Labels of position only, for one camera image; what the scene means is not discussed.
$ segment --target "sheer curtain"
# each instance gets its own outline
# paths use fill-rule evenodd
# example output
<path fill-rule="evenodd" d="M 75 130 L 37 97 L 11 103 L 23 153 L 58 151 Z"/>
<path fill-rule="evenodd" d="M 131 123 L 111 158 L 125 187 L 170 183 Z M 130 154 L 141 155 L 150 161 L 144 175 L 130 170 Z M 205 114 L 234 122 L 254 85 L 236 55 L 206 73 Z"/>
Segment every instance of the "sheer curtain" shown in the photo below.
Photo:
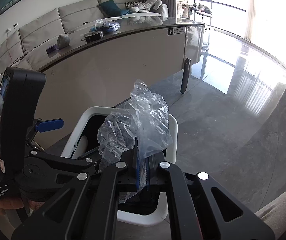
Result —
<path fill-rule="evenodd" d="M 245 39 L 286 65 L 286 0 L 250 0 Z"/>

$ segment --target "blue lever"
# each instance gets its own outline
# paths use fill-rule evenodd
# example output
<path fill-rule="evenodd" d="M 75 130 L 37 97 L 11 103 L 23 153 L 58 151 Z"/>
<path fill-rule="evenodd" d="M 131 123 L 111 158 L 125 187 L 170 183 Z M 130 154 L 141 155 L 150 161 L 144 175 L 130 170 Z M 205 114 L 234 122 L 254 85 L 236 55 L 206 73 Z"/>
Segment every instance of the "blue lever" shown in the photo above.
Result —
<path fill-rule="evenodd" d="M 38 125 L 35 126 L 35 131 L 38 131 L 38 132 L 53 131 L 56 129 L 61 129 L 63 125 L 64 125 L 63 119 L 42 121 Z"/>

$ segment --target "blue object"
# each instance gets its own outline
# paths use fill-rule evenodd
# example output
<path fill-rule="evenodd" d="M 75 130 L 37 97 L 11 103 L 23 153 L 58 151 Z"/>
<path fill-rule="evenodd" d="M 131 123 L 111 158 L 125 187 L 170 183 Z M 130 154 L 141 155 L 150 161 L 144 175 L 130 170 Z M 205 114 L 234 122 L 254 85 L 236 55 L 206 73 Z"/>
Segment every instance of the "blue object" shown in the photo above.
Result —
<path fill-rule="evenodd" d="M 49 55 L 50 53 L 52 53 L 53 51 L 56 51 L 56 44 L 52 45 L 51 47 L 48 47 L 46 49 L 46 53 L 47 55 Z"/>
<path fill-rule="evenodd" d="M 121 10 L 113 0 L 109 0 L 100 4 L 102 10 L 110 17 L 121 16 L 132 13 L 129 10 Z"/>
<path fill-rule="evenodd" d="M 90 32 L 103 31 L 104 33 L 111 33 L 111 32 L 117 31 L 120 27 L 121 27 L 121 24 L 119 24 L 118 22 L 109 22 L 103 19 L 103 22 L 98 23 L 98 26 L 96 25 L 96 27 L 92 27 L 90 29 Z"/>
<path fill-rule="evenodd" d="M 47 132 L 53 131 L 56 129 L 61 129 L 64 125 L 63 119 L 54 119 L 40 122 L 37 126 L 35 126 L 35 131 L 38 132 Z"/>

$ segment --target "teal pillow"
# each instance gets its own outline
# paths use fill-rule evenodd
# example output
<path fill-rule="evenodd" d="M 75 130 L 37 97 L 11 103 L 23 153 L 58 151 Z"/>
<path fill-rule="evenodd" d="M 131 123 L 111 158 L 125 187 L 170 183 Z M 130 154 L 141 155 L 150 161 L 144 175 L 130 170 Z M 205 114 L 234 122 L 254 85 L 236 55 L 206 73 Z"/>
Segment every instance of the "teal pillow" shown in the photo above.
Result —
<path fill-rule="evenodd" d="M 124 14 L 129 14 L 131 13 L 128 10 L 121 10 L 118 8 L 118 6 L 115 4 L 113 0 L 109 0 L 106 2 L 103 2 L 100 4 L 102 10 L 109 16 L 109 17 L 116 17 L 116 16 L 121 16 Z"/>

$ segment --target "stuffed animal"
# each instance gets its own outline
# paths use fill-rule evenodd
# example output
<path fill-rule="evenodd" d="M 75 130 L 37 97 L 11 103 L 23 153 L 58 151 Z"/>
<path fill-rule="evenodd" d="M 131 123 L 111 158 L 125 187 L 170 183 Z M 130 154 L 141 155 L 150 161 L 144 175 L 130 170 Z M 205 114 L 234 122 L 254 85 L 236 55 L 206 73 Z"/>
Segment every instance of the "stuffed animal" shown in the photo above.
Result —
<path fill-rule="evenodd" d="M 145 3 L 137 4 L 129 9 L 129 11 L 136 12 L 149 12 L 150 8 L 154 5 L 153 9 L 157 10 L 162 4 L 161 0 L 147 0 Z"/>

